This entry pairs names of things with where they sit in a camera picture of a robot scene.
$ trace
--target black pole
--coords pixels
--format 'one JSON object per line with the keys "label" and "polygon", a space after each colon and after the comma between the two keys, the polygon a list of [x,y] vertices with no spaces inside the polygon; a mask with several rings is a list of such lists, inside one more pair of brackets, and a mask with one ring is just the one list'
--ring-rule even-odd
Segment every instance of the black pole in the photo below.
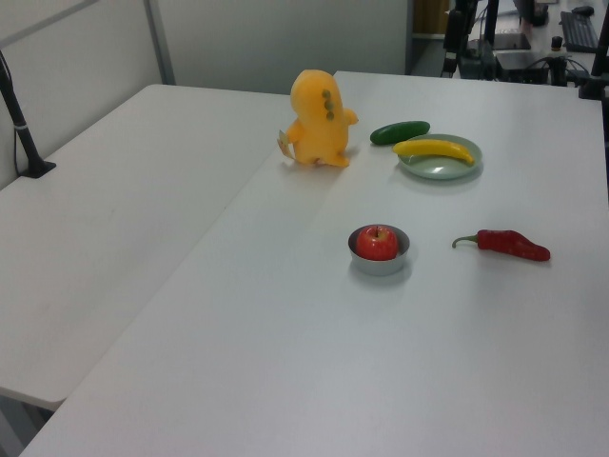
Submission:
{"label": "black pole", "polygon": [[495,27],[499,14],[499,0],[488,0],[486,9],[486,25],[484,26],[484,41],[493,47],[495,44]]}
{"label": "black pole", "polygon": [[40,178],[48,171],[55,168],[55,164],[51,162],[45,162],[42,160],[34,145],[34,140],[31,138],[29,133],[28,124],[23,117],[23,112],[17,101],[17,97],[12,88],[12,80],[10,79],[9,68],[7,67],[4,56],[0,51],[0,90],[2,91],[2,97],[4,98],[7,108],[9,109],[10,118],[14,124],[14,128],[17,130],[23,149],[28,156],[29,166],[26,171],[21,173],[22,176],[29,178]]}
{"label": "black pole", "polygon": [[580,98],[587,100],[600,100],[604,94],[606,83],[600,78],[605,70],[605,60],[609,49],[609,9],[605,10],[605,18],[602,21],[599,45],[592,64],[590,78],[580,86]]}

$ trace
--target chili pepper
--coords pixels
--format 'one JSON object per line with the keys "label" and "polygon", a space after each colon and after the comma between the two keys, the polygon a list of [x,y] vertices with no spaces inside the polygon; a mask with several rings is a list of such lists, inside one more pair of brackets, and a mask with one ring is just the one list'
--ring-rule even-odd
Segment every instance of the chili pepper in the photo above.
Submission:
{"label": "chili pepper", "polygon": [[476,235],[457,238],[453,241],[453,248],[461,240],[478,243],[479,249],[490,249],[536,262],[550,260],[548,249],[536,245],[514,230],[480,230]]}

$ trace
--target red apple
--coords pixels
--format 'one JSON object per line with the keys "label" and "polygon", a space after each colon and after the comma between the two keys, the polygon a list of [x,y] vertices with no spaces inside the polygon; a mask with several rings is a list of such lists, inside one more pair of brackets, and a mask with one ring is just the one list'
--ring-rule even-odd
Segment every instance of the red apple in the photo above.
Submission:
{"label": "red apple", "polygon": [[355,253],[367,260],[391,260],[398,255],[398,237],[386,226],[364,227],[355,243]]}

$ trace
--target stuffed animal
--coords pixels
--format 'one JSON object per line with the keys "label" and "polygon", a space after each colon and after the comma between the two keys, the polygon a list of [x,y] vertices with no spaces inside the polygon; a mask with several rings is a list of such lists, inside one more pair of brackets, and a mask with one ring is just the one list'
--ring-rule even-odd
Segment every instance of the stuffed animal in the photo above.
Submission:
{"label": "stuffed animal", "polygon": [[303,71],[294,81],[290,100],[298,118],[286,133],[279,132],[277,142],[284,155],[301,164],[347,167],[348,126],[356,124],[358,116],[343,108],[334,77],[321,70]]}

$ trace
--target green cucumber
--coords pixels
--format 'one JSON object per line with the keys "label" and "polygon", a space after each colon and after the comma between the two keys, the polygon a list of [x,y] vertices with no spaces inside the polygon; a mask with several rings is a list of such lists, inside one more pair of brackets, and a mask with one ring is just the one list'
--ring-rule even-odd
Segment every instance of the green cucumber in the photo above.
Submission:
{"label": "green cucumber", "polygon": [[370,141],[375,145],[395,145],[415,136],[425,135],[429,132],[429,127],[429,123],[424,121],[399,122],[374,130],[370,134]]}

